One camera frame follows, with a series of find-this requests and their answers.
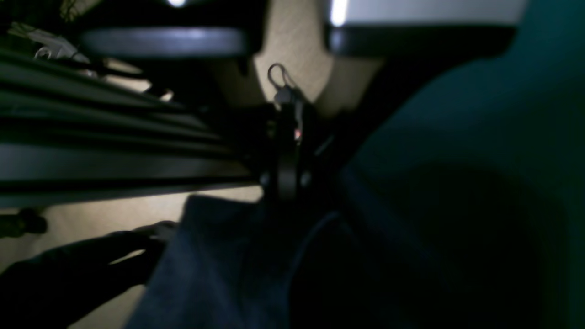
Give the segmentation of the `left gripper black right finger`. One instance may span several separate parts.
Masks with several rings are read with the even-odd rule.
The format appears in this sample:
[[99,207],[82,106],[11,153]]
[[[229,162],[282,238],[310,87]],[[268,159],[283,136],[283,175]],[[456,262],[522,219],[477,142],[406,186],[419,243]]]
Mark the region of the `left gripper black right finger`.
[[510,45],[528,0],[320,0],[334,57],[315,103],[297,96],[297,198],[307,199],[412,94]]

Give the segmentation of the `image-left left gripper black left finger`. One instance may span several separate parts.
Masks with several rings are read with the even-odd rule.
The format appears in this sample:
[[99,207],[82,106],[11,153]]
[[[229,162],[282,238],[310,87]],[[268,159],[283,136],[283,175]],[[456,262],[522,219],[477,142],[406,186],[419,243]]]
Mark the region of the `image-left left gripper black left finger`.
[[253,57],[263,46],[267,0],[102,0],[78,21],[83,50],[142,70],[154,86],[173,91],[194,118],[230,148],[246,174],[183,175],[106,183],[84,189],[86,201],[152,196],[192,189],[276,187],[277,168],[265,100]]

